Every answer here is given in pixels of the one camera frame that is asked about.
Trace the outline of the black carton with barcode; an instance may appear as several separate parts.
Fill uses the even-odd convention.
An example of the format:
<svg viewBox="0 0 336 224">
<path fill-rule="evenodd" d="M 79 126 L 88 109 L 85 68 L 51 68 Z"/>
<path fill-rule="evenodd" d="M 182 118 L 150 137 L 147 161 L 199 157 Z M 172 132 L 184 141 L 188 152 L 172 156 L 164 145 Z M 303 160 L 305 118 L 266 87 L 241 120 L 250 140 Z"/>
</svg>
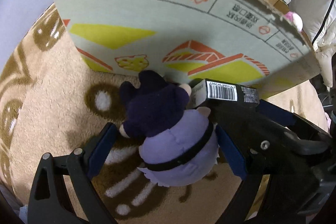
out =
<svg viewBox="0 0 336 224">
<path fill-rule="evenodd" d="M 192 87 L 187 108 L 195 109 L 199 106 L 206 106 L 207 101 L 210 100 L 239 103 L 248 106 L 257 106 L 260 101 L 258 90 L 255 88 L 204 79 Z"/>
</svg>

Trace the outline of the purple doll plush toy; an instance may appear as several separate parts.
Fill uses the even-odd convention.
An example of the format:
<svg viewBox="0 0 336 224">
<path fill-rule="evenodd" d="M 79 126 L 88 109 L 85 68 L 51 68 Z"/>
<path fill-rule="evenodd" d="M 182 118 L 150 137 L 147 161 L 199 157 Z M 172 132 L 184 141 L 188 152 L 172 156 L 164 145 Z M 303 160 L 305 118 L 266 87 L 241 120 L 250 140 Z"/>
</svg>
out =
<svg viewBox="0 0 336 224">
<path fill-rule="evenodd" d="M 155 71 L 141 71 L 139 87 L 120 86 L 126 120 L 122 136 L 140 140 L 140 171 L 159 186 L 187 186 L 210 173 L 219 157 L 207 107 L 188 109 L 191 87 L 173 84 Z"/>
</svg>

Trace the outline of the pink plush toy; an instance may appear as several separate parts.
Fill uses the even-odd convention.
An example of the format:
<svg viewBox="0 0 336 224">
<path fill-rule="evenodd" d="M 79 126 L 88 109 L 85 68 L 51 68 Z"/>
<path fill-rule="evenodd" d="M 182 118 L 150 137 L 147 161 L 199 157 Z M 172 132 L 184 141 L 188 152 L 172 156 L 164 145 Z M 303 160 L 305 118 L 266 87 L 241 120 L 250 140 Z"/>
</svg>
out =
<svg viewBox="0 0 336 224">
<path fill-rule="evenodd" d="M 302 21 L 301 17 L 297 13 L 290 11 L 290 12 L 287 12 L 284 16 L 290 22 L 293 23 L 293 25 L 298 30 L 298 32 L 302 31 L 302 29 L 303 29 L 303 21 Z"/>
</svg>

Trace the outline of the beige patterned plush rug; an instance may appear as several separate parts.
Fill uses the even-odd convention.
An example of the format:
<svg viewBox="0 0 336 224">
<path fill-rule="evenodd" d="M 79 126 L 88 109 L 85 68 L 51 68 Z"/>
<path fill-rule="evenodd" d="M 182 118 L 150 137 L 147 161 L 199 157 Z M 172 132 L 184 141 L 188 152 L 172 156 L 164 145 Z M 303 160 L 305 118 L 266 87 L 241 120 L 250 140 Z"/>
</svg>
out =
<svg viewBox="0 0 336 224">
<path fill-rule="evenodd" d="M 91 69 L 55 6 L 34 23 L 1 75 L 1 180 L 24 204 L 27 216 L 42 156 L 47 152 L 54 157 L 69 155 L 85 147 L 110 122 L 117 128 L 116 141 L 91 183 L 116 223 L 217 223 L 242 181 L 233 174 L 220 147 L 217 164 L 204 178 L 187 186 L 164 187 L 140 171 L 144 166 L 138 150 L 142 142 L 121 135 L 126 109 L 120 86 L 129 81 L 138 88 L 139 73 L 130 76 Z M 176 83 L 161 76 L 191 88 L 204 80 Z M 267 98 L 259 90 L 258 94 L 259 100 L 327 133 L 325 112 L 309 81 Z M 210 100 L 199 107 L 211 110 L 217 104 L 239 103 Z M 258 110 L 258 105 L 243 106 Z M 216 129 L 211 114 L 209 120 Z M 76 215 L 85 219 L 70 177 L 64 176 L 64 182 Z"/>
</svg>

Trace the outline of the printed cardboard box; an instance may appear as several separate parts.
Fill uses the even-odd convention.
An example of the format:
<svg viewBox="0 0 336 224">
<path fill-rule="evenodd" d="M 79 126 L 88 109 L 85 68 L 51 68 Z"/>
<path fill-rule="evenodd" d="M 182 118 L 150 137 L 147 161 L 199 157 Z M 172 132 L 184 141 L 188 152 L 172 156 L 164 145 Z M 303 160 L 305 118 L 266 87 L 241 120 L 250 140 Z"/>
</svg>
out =
<svg viewBox="0 0 336 224">
<path fill-rule="evenodd" d="M 95 71 L 154 70 L 255 87 L 267 98 L 320 72 L 311 44 L 282 0 L 54 0 Z"/>
</svg>

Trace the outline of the folded white mattress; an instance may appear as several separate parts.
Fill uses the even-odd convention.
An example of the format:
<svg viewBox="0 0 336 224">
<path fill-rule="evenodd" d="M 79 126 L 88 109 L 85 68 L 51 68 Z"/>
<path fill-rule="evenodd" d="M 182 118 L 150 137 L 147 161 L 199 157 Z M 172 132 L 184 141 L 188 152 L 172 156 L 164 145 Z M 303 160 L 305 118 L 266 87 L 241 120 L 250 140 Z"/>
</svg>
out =
<svg viewBox="0 0 336 224">
<path fill-rule="evenodd" d="M 290 9 L 302 18 L 315 51 L 335 43 L 335 0 L 292 0 Z"/>
</svg>

